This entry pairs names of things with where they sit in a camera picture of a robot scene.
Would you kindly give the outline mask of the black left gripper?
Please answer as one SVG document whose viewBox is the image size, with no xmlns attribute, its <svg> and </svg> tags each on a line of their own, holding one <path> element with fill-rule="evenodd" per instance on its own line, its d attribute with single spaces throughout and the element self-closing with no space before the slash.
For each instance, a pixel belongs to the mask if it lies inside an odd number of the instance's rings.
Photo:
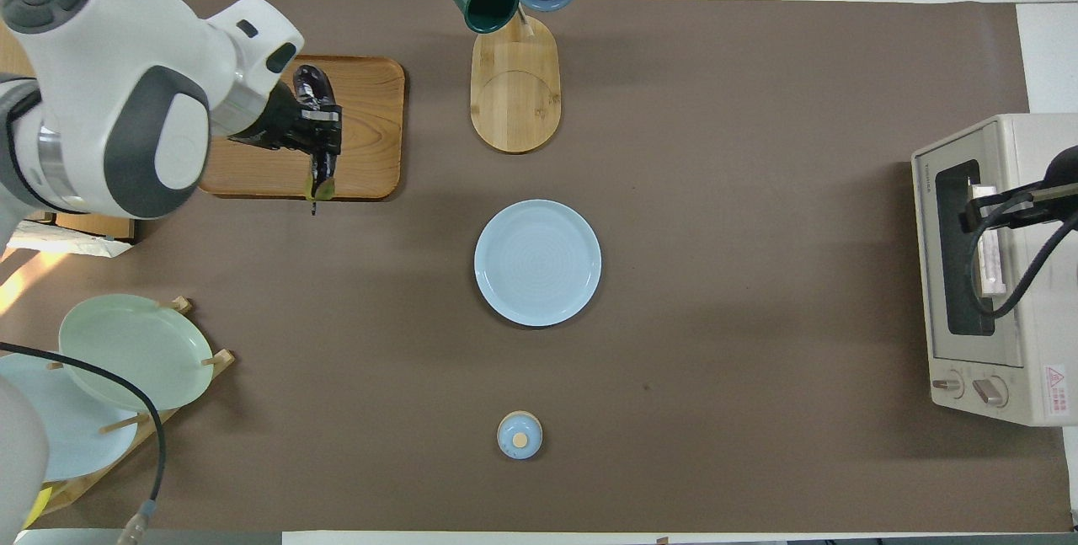
<svg viewBox="0 0 1078 545">
<path fill-rule="evenodd" d="M 299 131 L 293 132 L 294 124 L 304 128 L 340 128 L 342 116 L 338 109 L 315 110 L 302 109 L 296 96 L 288 85 L 277 83 L 264 110 L 245 130 L 231 132 L 232 142 L 246 143 L 248 146 L 267 150 L 298 150 L 315 156 L 326 153 L 338 156 L 342 150 L 340 131 Z"/>
</svg>

